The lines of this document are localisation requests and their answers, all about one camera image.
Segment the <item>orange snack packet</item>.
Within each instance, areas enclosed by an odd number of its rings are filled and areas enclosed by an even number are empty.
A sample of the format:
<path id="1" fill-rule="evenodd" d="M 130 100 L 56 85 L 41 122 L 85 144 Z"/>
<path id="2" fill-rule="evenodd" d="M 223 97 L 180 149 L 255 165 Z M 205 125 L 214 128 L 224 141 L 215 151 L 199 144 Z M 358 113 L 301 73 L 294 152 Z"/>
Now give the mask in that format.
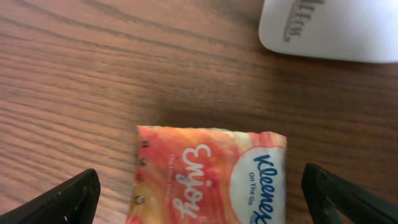
<path id="1" fill-rule="evenodd" d="M 128 223 L 285 223 L 285 136 L 139 126 Z"/>

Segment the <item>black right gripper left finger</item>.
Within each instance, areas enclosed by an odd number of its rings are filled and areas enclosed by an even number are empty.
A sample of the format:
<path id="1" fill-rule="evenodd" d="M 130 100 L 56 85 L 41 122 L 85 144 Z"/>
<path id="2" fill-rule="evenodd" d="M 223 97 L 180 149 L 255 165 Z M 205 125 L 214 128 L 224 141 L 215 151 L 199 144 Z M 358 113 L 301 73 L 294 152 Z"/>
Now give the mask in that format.
<path id="1" fill-rule="evenodd" d="M 31 201 L 1 215 L 1 224 L 92 224 L 101 193 L 94 169 L 87 169 Z"/>

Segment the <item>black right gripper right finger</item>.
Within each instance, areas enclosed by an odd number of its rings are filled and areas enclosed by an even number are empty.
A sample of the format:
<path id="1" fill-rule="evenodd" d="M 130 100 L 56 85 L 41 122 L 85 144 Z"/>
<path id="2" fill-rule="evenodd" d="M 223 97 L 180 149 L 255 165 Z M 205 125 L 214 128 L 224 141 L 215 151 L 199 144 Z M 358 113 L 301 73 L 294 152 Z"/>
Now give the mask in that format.
<path id="1" fill-rule="evenodd" d="M 397 224 L 397 205 L 316 164 L 306 164 L 301 185 L 314 223 L 341 223 L 341 212 L 353 223 Z"/>

